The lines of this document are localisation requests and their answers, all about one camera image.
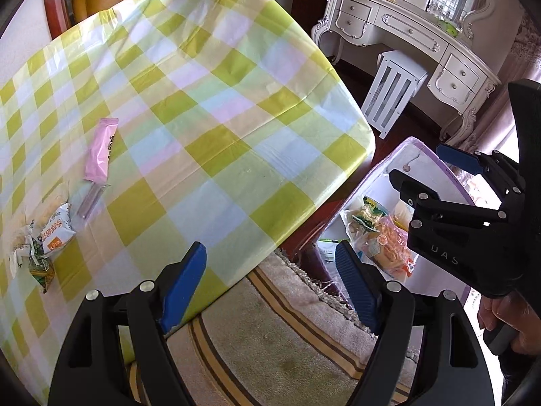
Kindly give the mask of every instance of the vanity table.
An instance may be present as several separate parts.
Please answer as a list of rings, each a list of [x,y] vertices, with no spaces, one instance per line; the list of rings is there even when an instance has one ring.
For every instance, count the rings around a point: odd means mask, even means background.
[[[489,12],[490,6],[489,0],[482,11]],[[325,32],[340,36],[334,64],[340,59],[344,42],[361,47],[377,44],[384,38],[381,31],[400,37],[430,56],[438,66],[426,84],[437,99],[454,107],[461,116],[459,130],[446,142],[459,145],[472,133],[477,111],[500,80],[470,48],[471,17],[469,21],[464,19],[468,23],[457,38],[441,29],[437,21],[404,0],[327,0],[324,17],[312,28],[312,39],[319,46]],[[442,129],[440,137],[449,125]]]

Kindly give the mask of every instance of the orange label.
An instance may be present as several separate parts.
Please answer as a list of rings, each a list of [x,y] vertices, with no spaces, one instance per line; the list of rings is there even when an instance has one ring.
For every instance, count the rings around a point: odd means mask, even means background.
[[[49,250],[53,250],[53,249],[56,249],[57,247],[60,247],[62,245],[62,241],[60,241],[60,238],[59,237],[54,237],[52,239],[52,241],[47,244],[47,247],[49,248]]]

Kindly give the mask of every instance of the plastic tablecloth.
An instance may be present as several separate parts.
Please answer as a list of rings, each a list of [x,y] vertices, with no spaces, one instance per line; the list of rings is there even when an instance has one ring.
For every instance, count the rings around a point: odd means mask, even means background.
[[[88,290],[130,291],[201,241],[187,321],[374,150],[342,81],[274,0],[125,0],[37,52],[0,100],[0,346],[41,403]],[[60,182],[77,209],[102,117],[119,119],[110,186],[42,294],[25,266],[9,271],[13,215]]]

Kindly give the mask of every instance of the pink curtain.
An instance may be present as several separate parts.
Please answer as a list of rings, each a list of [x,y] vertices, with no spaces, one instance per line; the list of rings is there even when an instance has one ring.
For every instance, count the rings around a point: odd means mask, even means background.
[[[498,77],[501,85],[481,108],[473,133],[460,148],[470,153],[481,151],[487,154],[497,149],[518,161],[517,134],[507,84],[524,78],[541,82],[541,35],[527,15],[524,15],[520,23],[515,42]],[[494,201],[496,195],[480,176],[472,177],[460,170],[455,173],[472,195],[475,204],[499,206],[499,201]]]

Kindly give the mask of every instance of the white stool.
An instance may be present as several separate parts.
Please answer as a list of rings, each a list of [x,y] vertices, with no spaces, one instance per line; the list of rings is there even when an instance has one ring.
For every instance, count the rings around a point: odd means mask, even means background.
[[[378,56],[378,73],[361,111],[368,123],[385,138],[409,100],[423,85],[427,72],[398,50]]]

